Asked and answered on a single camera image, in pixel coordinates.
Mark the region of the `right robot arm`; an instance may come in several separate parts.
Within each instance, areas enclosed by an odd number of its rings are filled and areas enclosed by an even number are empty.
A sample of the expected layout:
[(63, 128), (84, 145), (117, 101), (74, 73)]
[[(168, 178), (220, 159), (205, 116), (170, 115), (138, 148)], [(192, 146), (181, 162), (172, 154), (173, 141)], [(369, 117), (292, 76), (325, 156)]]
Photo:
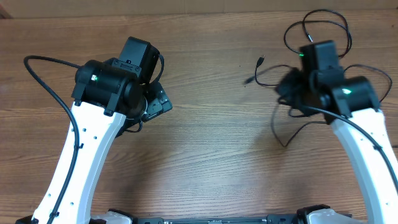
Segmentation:
[(302, 69), (277, 85), (278, 103), (306, 117), (322, 114), (347, 153), (368, 223), (397, 223), (397, 158), (371, 82), (345, 78), (332, 40), (300, 48)]

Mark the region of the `black cable pulled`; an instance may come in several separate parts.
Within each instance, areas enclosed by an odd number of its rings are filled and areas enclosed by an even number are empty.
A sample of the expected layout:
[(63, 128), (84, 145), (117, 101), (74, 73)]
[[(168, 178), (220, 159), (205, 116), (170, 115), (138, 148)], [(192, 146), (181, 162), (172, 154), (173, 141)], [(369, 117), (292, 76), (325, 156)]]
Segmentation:
[[(327, 13), (330, 13), (330, 14), (334, 14), (334, 15), (338, 16), (342, 20), (343, 23), (340, 24), (338, 22), (331, 21), (331, 20), (308, 20), (307, 19), (312, 14), (315, 14), (315, 13), (318, 13), (318, 12), (327, 12)], [(284, 35), (283, 35), (284, 45), (290, 51), (292, 51), (293, 53), (298, 54), (300, 56), (303, 56), (302, 52), (300, 52), (299, 50), (295, 50), (294, 48), (292, 48), (289, 45), (289, 43), (287, 42), (287, 34), (295, 26), (301, 25), (301, 28), (302, 28), (303, 33), (304, 33), (304, 36), (307, 38), (307, 40), (310, 43), (314, 43), (314, 40), (313, 40), (312, 36), (308, 32), (307, 24), (315, 24), (315, 23), (333, 24), (334, 26), (338, 26), (339, 28), (344, 30), (345, 36), (346, 36), (346, 47), (345, 47), (345, 51), (342, 54), (338, 55), (338, 58), (345, 57), (349, 53), (349, 51), (351, 50), (351, 48), (353, 46), (353, 38), (352, 38), (351, 32), (349, 30), (348, 21), (346, 20), (345, 16), (342, 15), (341, 13), (339, 13), (337, 11), (334, 11), (334, 10), (331, 10), (331, 9), (315, 9), (315, 10), (309, 11), (308, 13), (306, 13), (306, 15), (304, 15), (304, 17), (303, 17), (303, 19), (301, 21), (297, 21), (297, 22), (294, 22), (293, 24), (289, 25), (288, 28), (285, 30)]]

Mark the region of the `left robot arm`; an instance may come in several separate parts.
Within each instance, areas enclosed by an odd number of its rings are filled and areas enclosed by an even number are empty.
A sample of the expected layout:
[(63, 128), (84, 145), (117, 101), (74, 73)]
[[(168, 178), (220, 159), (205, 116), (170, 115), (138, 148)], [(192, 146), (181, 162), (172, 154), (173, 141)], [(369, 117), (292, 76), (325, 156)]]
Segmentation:
[(137, 133), (145, 122), (172, 109), (160, 76), (164, 57), (151, 43), (130, 37), (121, 54), (76, 67), (67, 138), (52, 181), (34, 213), (21, 223), (133, 223), (125, 212), (110, 209), (92, 215), (98, 179), (113, 141)]

